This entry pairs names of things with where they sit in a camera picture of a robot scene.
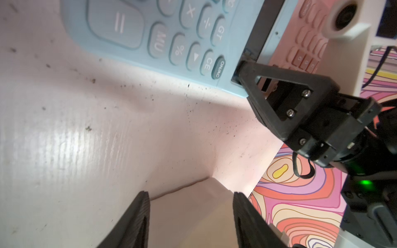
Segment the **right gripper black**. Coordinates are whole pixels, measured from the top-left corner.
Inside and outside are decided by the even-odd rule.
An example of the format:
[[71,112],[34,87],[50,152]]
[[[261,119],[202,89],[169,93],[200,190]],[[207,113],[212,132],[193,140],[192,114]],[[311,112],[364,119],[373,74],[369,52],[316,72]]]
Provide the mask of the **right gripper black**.
[[[235,76],[260,123],[321,167],[342,158],[348,145],[381,112],[381,105],[372,98],[337,94],[340,87],[328,76],[249,61],[240,62]],[[261,78],[278,82],[268,97],[258,86]]]

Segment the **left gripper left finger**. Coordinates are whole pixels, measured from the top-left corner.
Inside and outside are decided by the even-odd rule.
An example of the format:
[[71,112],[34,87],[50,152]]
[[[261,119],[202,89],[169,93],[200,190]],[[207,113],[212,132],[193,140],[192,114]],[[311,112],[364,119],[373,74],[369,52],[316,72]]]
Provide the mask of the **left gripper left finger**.
[[151,203],[149,193],[141,191],[122,217],[98,245],[99,248],[148,247]]

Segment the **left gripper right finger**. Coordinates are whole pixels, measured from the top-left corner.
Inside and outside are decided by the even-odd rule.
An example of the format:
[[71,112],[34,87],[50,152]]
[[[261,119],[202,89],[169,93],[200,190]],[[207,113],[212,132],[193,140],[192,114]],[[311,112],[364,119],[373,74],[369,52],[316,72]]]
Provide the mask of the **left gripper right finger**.
[[243,193],[234,193],[233,214],[240,248],[286,247]]

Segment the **pink calculator back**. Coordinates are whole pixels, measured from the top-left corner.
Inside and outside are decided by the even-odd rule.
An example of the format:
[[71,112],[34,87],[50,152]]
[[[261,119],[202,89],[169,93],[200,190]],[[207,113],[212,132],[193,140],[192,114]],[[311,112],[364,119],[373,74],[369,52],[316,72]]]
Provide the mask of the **pink calculator back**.
[[328,39],[322,28],[335,1],[285,1],[256,62],[316,73]]

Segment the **light blue calculator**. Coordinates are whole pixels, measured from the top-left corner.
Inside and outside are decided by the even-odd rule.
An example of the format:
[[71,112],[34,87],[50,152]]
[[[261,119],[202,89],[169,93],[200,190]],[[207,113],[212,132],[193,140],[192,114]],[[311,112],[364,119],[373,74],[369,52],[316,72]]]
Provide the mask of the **light blue calculator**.
[[297,1],[61,1],[64,27],[84,49],[247,97],[242,60],[266,64]]

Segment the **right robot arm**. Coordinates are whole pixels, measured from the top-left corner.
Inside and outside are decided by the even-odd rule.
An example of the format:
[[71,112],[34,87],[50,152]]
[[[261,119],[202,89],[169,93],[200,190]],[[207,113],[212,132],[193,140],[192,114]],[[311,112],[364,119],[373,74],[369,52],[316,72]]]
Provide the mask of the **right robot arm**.
[[295,176],[315,166],[348,177],[342,229],[375,248],[397,245],[397,102],[340,93],[322,75],[243,61],[234,78],[259,122],[293,152]]

